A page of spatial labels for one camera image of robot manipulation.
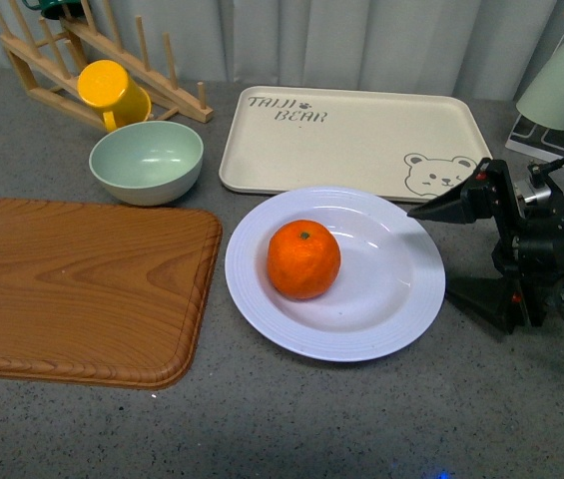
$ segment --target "mint bowl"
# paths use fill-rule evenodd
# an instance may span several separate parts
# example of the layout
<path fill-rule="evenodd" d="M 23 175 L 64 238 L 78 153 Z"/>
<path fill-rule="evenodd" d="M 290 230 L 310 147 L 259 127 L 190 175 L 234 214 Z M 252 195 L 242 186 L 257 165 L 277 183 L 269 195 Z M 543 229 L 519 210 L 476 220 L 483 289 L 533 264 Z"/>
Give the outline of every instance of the mint bowl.
<path fill-rule="evenodd" d="M 91 173 L 118 200 L 151 207 L 172 202 L 197 181 L 204 143 L 179 123 L 134 123 L 106 135 L 89 156 Z"/>

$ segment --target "orange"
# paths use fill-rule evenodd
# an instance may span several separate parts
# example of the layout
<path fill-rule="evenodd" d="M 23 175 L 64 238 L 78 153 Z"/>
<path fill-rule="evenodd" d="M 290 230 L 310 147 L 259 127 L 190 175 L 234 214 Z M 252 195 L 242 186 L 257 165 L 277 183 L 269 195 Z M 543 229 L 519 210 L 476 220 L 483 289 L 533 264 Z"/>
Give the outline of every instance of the orange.
<path fill-rule="evenodd" d="M 296 220 L 271 237 L 267 270 L 271 283 L 293 299 L 310 299 L 325 293 L 341 265 L 336 239 L 320 223 Z"/>

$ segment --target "bear face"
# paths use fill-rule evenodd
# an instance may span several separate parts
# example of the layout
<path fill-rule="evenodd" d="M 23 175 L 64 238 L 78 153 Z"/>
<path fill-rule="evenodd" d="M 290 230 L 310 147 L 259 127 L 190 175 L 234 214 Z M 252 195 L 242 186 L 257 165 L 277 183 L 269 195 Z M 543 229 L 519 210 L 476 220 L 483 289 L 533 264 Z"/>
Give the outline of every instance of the bear face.
<path fill-rule="evenodd" d="M 436 198 L 443 195 L 465 181 L 477 167 L 476 162 L 467 157 L 439 160 L 412 153 L 404 160 L 410 166 L 405 185 L 422 198 Z"/>

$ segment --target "tabletop surface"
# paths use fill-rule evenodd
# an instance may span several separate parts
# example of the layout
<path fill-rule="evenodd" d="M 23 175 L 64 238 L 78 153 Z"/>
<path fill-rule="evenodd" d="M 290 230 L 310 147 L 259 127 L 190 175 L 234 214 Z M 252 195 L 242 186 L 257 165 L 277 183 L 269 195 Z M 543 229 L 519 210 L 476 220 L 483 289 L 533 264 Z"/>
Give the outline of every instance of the tabletop surface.
<path fill-rule="evenodd" d="M 353 364 L 286 351 L 244 319 L 226 248 L 269 196 L 229 191 L 218 169 L 245 87 L 207 85 L 207 124 L 172 119 L 200 134 L 206 155 L 169 207 L 210 211 L 224 228 L 191 369 L 158 391 L 0 379 L 0 477 L 564 477 L 564 323 L 554 313 L 504 335 L 446 300 L 412 344 Z M 493 157 L 522 178 L 529 157 L 504 147 L 513 104 L 464 101 Z M 89 171 L 103 135 L 0 70 L 0 198 L 117 204 Z M 564 191 L 564 170 L 553 179 Z M 421 224 L 448 273 L 497 275 L 492 221 Z"/>

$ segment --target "tray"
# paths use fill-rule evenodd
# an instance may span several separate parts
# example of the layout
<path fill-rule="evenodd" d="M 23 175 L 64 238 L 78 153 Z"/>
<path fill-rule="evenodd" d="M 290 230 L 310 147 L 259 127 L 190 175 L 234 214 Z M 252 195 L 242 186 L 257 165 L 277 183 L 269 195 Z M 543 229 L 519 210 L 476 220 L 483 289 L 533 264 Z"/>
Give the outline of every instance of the tray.
<path fill-rule="evenodd" d="M 0 199 L 0 377 L 173 384 L 221 236 L 199 210 Z"/>
<path fill-rule="evenodd" d="M 463 102 L 440 96 L 251 87 L 220 166 L 240 193 L 349 187 L 426 202 L 490 157 Z"/>

